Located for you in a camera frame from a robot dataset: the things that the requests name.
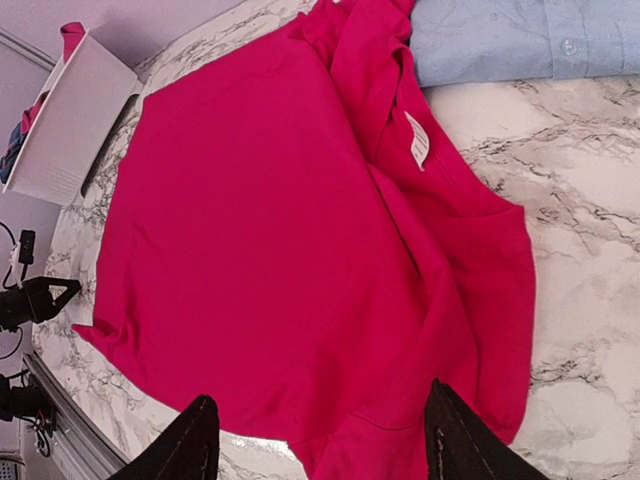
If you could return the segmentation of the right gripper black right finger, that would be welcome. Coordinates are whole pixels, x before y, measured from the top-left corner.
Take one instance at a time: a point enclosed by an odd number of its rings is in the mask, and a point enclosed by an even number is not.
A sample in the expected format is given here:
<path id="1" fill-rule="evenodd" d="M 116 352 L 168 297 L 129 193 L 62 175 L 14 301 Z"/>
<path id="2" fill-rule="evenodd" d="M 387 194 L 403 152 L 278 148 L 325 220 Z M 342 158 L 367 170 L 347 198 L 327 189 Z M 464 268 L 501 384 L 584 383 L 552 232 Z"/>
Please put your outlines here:
<path id="1" fill-rule="evenodd" d="M 424 414 L 433 480 L 546 480 L 505 445 L 447 384 L 434 380 Z"/>

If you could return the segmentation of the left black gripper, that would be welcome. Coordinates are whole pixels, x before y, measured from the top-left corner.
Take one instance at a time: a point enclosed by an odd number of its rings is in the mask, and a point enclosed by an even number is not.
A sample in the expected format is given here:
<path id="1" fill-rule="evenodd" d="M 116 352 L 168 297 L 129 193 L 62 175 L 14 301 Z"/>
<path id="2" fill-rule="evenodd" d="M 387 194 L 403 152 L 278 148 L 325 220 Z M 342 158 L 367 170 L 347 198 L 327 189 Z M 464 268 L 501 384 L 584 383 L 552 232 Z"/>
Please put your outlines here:
<path id="1" fill-rule="evenodd" d="M 1 293 L 1 329 L 16 332 L 27 322 L 51 320 L 81 291 L 79 280 L 37 277 L 32 285 Z"/>

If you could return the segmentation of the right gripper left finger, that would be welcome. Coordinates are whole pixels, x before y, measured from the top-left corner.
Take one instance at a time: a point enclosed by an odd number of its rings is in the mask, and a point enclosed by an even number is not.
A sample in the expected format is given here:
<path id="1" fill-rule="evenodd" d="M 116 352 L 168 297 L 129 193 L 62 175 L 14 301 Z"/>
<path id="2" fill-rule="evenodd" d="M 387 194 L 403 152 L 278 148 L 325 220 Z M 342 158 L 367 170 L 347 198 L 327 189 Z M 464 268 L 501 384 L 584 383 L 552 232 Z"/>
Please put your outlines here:
<path id="1" fill-rule="evenodd" d="M 218 407 L 210 396 L 200 395 L 108 480 L 216 480 L 219 455 Z"/>

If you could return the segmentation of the red t-shirt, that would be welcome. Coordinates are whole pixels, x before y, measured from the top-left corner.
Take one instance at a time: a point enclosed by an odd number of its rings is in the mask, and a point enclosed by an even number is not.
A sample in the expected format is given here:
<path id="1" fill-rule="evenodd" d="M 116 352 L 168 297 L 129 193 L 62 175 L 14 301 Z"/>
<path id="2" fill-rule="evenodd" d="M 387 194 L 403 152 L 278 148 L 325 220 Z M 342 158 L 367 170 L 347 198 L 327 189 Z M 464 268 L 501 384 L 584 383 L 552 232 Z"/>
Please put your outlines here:
<path id="1" fill-rule="evenodd" d="M 312 479 L 424 478 L 434 380 L 504 442 L 525 414 L 525 213 L 432 115 L 412 8 L 320 1 L 149 95 L 77 328 L 147 395 L 213 397 Z"/>

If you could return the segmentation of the light blue button shirt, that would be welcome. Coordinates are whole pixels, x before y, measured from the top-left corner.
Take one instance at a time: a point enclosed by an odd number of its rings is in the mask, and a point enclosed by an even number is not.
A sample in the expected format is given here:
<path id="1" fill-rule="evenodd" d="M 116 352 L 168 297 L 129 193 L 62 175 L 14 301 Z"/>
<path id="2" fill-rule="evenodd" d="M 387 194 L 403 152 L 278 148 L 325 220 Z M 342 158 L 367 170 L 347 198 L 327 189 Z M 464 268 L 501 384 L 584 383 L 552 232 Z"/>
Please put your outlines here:
<path id="1" fill-rule="evenodd" d="M 423 87 L 639 72 L 636 1 L 419 1 L 411 24 Z"/>

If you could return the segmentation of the white plastic laundry bin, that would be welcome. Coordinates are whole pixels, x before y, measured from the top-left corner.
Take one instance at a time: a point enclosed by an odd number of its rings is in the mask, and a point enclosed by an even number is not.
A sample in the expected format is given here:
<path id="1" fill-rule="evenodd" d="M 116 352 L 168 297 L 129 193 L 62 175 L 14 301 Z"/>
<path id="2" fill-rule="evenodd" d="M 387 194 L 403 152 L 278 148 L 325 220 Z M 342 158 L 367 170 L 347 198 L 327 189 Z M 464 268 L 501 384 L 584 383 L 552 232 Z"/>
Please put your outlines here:
<path id="1" fill-rule="evenodd" d="M 125 104 L 140 93 L 136 73 L 85 31 L 69 61 L 55 69 L 61 55 L 42 87 L 51 90 L 24 135 L 4 193 L 71 204 Z"/>

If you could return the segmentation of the dark blue garment in bin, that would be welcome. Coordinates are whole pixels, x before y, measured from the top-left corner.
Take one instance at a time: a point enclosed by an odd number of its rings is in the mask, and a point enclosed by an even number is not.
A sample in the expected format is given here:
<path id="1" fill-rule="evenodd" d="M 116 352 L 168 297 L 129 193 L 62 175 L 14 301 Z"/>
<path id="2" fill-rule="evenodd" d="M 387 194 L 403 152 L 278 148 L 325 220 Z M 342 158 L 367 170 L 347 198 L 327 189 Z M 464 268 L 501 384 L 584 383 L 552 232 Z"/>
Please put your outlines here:
<path id="1" fill-rule="evenodd" d="M 0 178 L 2 184 L 6 184 L 9 179 L 11 171 L 22 148 L 24 138 L 25 136 L 21 131 L 21 124 L 18 123 L 10 134 L 7 149 L 4 156 L 1 158 Z"/>

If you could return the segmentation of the red garment in bin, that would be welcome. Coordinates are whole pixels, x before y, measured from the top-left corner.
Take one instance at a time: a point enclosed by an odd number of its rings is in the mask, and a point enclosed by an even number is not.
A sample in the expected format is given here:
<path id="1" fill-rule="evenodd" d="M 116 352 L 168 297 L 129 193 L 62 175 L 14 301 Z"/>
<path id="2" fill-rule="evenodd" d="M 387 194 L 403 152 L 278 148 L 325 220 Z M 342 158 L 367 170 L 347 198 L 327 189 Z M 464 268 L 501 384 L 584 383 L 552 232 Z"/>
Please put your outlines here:
<path id="1" fill-rule="evenodd" d="M 81 43 L 83 37 L 85 36 L 85 33 L 86 31 L 81 22 L 69 22 L 60 27 L 60 34 L 63 39 L 63 53 L 62 60 L 55 67 L 55 69 L 61 68 L 62 65 L 65 65 L 69 61 L 69 59 L 73 55 L 73 52 Z M 38 96 L 36 102 L 29 109 L 25 110 L 22 113 L 20 132 L 23 135 L 26 135 L 30 131 L 50 90 L 50 87 L 45 88 Z"/>

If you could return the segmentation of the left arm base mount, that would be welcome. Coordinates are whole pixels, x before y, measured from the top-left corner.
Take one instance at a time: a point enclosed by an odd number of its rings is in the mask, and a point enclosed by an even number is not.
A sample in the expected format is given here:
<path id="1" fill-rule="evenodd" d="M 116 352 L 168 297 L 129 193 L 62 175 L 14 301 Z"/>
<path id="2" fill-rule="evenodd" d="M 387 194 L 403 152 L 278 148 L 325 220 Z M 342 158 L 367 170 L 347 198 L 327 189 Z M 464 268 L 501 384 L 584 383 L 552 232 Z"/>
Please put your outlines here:
<path id="1" fill-rule="evenodd" d="M 25 386 L 11 386 L 17 374 L 1 376 L 1 419 L 11 422 L 22 418 L 50 419 L 54 413 L 52 402 L 38 381 L 29 381 Z"/>

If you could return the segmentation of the front aluminium rail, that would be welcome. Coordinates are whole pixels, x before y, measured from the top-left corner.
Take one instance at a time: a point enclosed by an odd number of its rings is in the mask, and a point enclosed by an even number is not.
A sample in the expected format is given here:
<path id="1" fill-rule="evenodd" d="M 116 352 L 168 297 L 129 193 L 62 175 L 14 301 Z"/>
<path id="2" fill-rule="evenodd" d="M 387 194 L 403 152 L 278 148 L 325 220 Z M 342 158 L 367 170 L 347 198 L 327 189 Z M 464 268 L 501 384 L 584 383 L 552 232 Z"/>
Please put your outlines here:
<path id="1" fill-rule="evenodd" d="M 104 396 L 71 394 L 38 354 L 25 354 L 17 377 L 42 393 L 50 415 L 44 457 L 65 479 L 107 479 L 130 462 L 126 435 Z"/>

